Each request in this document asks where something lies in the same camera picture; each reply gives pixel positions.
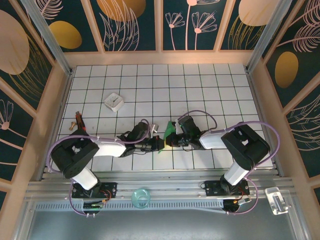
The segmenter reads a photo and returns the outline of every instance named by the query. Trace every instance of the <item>metal bracket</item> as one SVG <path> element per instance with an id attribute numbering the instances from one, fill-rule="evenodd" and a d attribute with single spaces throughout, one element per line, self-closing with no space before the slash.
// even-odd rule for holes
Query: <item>metal bracket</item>
<path id="1" fill-rule="evenodd" d="M 278 187 L 274 186 L 266 188 L 264 192 L 274 215 L 286 214 L 288 212 L 289 207 L 282 197 Z"/>

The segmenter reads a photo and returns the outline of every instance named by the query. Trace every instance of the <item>green object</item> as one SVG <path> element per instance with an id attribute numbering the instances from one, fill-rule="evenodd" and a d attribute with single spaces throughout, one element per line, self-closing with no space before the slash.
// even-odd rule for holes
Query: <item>green object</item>
<path id="1" fill-rule="evenodd" d="M 164 132 L 164 136 L 163 136 L 163 140 L 164 140 L 164 145 L 166 145 L 166 138 L 172 134 L 176 132 L 176 127 L 173 125 L 172 121 L 168 121 L 168 124 L 166 126 L 166 130 Z"/>
<path id="2" fill-rule="evenodd" d="M 144 189 L 139 188 L 135 190 L 131 196 L 132 204 L 138 209 L 144 209 L 150 203 L 150 193 Z"/>

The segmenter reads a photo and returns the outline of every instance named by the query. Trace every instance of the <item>metal frame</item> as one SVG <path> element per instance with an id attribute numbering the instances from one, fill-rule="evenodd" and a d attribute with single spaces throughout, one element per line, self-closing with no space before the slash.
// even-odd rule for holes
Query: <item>metal frame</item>
<path id="1" fill-rule="evenodd" d="M 42 15 L 39 11 L 39 8 L 36 5 L 36 2 L 30 1 L 30 0 L 21 0 L 21 3 L 23 4 L 24 8 L 27 10 L 27 13 L 31 17 L 34 25 L 36 26 L 36 28 L 40 32 L 41 36 L 43 37 L 43 39 L 47 43 L 47 45 L 50 48 L 55 59 L 61 65 L 65 74 L 70 75 L 71 68 L 68 64 L 68 61 L 67 61 L 64 53 L 62 52 L 60 46 L 58 45 L 56 38 L 54 37 L 54 35 L 50 31 L 47 22 L 42 17 Z"/>
<path id="2" fill-rule="evenodd" d="M 283 17 L 286 15 L 292 0 L 281 0 L 277 4 L 269 23 L 265 26 L 251 56 L 247 63 L 247 72 L 250 74 L 258 64 L 269 42 L 276 33 Z"/>

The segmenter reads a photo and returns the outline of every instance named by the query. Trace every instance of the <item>white tile floor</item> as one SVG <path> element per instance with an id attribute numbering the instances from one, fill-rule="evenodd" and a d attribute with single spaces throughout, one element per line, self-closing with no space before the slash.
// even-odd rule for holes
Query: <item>white tile floor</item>
<path id="1" fill-rule="evenodd" d="M 124 99 L 112 112 L 104 105 L 111 93 Z M 191 110 L 212 114 L 218 130 L 241 121 L 258 120 L 251 89 L 241 64 L 154 64 L 78 66 L 66 104 L 58 138 L 71 134 L 75 112 L 82 113 L 88 134 L 114 137 L 131 131 L 141 118 L 159 125 L 163 137 L 168 121 Z M 214 127 L 202 113 L 192 114 L 201 130 Z M 251 126 L 264 138 L 259 125 Z M 125 158 L 94 157 L 88 164 L 94 172 L 224 169 L 233 158 L 228 150 L 181 148 L 134 154 Z M 272 168 L 271 161 L 263 167 Z"/>

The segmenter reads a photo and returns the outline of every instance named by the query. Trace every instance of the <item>mounting plate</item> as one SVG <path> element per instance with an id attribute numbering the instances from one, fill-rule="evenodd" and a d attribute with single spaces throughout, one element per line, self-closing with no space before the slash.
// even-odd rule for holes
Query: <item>mounting plate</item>
<path id="1" fill-rule="evenodd" d="M 244 195 L 250 195 L 248 182 L 246 180 L 240 181 L 239 187 L 243 190 Z M 221 187 L 220 180 L 205 181 L 204 189 L 207 197 L 229 196 L 229 194 Z M 241 195 L 242 195 L 242 192 L 238 189 L 231 194 L 231 196 L 241 196 Z"/>
<path id="2" fill-rule="evenodd" d="M 73 191 L 72 192 L 72 198 L 73 199 L 105 199 L 106 196 L 103 192 L 105 192 L 108 196 L 109 193 L 111 193 L 111 198 L 114 199 L 117 194 L 117 183 L 116 182 L 102 182 L 101 187 L 99 188 L 99 191 L 97 194 L 92 195 L 89 197 L 87 194 L 84 194 L 83 192 L 76 190 L 76 189 L 82 189 L 79 183 L 74 183 L 73 184 Z"/>

